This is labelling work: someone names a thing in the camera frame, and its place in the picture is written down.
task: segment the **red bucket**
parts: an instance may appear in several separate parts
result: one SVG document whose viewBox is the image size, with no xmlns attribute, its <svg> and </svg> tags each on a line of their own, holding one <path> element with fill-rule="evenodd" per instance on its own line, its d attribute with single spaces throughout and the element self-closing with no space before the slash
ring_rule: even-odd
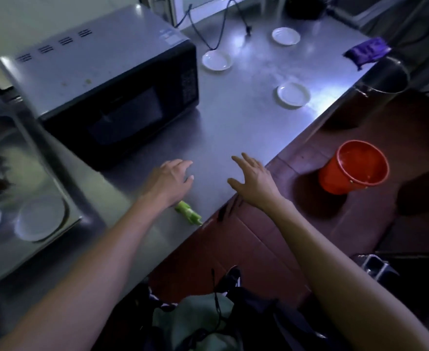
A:
<svg viewBox="0 0 429 351">
<path fill-rule="evenodd" d="M 360 140 L 350 140 L 320 169 L 318 181 L 325 191 L 344 195 L 381 184 L 389 173 L 387 158 L 379 149 Z"/>
</svg>

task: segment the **purple glove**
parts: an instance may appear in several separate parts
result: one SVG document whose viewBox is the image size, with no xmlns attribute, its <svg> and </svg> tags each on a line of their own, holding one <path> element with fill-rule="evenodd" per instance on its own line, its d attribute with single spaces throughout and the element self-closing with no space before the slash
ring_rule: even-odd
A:
<svg viewBox="0 0 429 351">
<path fill-rule="evenodd" d="M 386 56 L 391 48 L 381 37 L 375 37 L 358 44 L 348 50 L 344 57 L 351 59 L 361 70 L 361 67 L 367 63 L 373 63 Z"/>
</svg>

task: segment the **black microwave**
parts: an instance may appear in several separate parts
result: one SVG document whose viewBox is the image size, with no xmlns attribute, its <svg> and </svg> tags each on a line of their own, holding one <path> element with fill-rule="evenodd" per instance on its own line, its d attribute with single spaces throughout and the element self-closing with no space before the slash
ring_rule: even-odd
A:
<svg viewBox="0 0 429 351">
<path fill-rule="evenodd" d="M 199 101 L 195 46 L 141 5 L 1 62 L 44 128 L 96 170 Z"/>
</svg>

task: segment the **stainless steel counter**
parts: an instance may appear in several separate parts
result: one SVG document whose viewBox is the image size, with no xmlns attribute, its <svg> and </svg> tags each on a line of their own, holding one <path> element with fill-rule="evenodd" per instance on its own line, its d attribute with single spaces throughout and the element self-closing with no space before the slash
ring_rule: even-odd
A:
<svg viewBox="0 0 429 351">
<path fill-rule="evenodd" d="M 11 330 L 105 228 L 116 222 L 154 166 L 168 159 L 193 160 L 189 174 L 195 176 L 195 182 L 185 200 L 208 219 L 234 193 L 226 179 L 241 179 L 231 155 L 245 151 L 267 163 L 294 139 L 304 141 L 323 122 L 330 106 L 370 68 L 357 71 L 351 61 L 342 57 L 366 36 L 331 18 L 291 20 L 282 16 L 276 6 L 275 1 L 267 2 L 263 14 L 260 5 L 246 11 L 247 22 L 253 26 L 251 37 L 245 37 L 245 27 L 235 8 L 229 10 L 220 48 L 231 53 L 234 65 L 225 72 L 212 73 L 201 66 L 206 46 L 193 29 L 185 30 L 197 45 L 198 110 L 172 123 L 112 170 L 91 170 L 44 133 L 26 112 L 19 113 L 84 218 L 0 283 L 3 332 Z M 222 14 L 217 14 L 198 23 L 197 28 L 210 44 L 216 44 L 221 22 Z M 301 41 L 291 47 L 274 43 L 271 31 L 280 26 L 295 28 Z M 275 88 L 288 79 L 297 79 L 310 89 L 309 104 L 292 110 L 277 102 Z M 124 294 L 195 229 L 174 210 L 165 211 L 136 254 Z"/>
</svg>

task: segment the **green fabric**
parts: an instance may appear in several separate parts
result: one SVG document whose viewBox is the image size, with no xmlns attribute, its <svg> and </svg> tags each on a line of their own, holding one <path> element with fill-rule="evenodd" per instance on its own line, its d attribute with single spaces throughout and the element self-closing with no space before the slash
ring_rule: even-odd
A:
<svg viewBox="0 0 429 351">
<path fill-rule="evenodd" d="M 175 349 L 187 336 L 197 329 L 214 330 L 218 324 L 215 294 L 203 296 L 189 296 L 184 298 L 172 312 L 155 309 L 153 313 L 153 326 L 164 331 L 164 336 Z M 231 315 L 234 303 L 222 294 L 218 294 L 221 314 L 225 318 Z M 237 342 L 231 336 L 211 334 L 197 344 L 195 351 L 235 351 Z"/>
</svg>

